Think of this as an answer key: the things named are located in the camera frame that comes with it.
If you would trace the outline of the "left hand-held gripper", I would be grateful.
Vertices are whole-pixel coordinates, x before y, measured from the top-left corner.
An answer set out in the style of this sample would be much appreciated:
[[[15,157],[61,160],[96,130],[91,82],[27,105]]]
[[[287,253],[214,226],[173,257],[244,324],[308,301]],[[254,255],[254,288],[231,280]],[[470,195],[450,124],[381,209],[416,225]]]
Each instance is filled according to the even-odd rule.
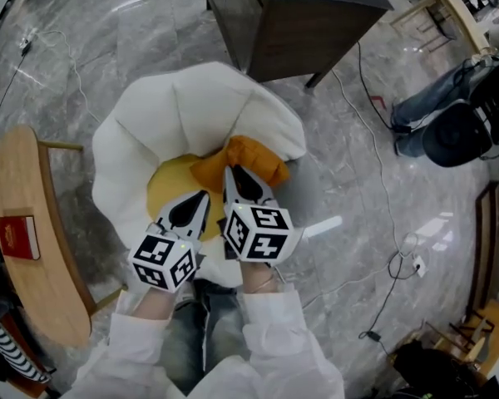
[[[128,254],[136,278],[168,293],[177,293],[184,282],[191,281],[199,268],[199,239],[205,232],[209,212],[210,195],[205,190],[180,195],[165,204],[156,216],[156,224],[148,226]],[[164,229],[187,227],[189,237]]]

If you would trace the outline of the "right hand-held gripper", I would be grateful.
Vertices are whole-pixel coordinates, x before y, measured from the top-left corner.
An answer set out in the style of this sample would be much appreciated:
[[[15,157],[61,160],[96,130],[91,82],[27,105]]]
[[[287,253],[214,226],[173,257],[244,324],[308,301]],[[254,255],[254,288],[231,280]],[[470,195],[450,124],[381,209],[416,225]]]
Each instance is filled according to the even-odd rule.
[[[241,165],[224,170],[223,203],[223,236],[240,262],[277,266],[301,240],[303,230],[293,226],[289,211],[273,208],[278,202],[271,187]]]

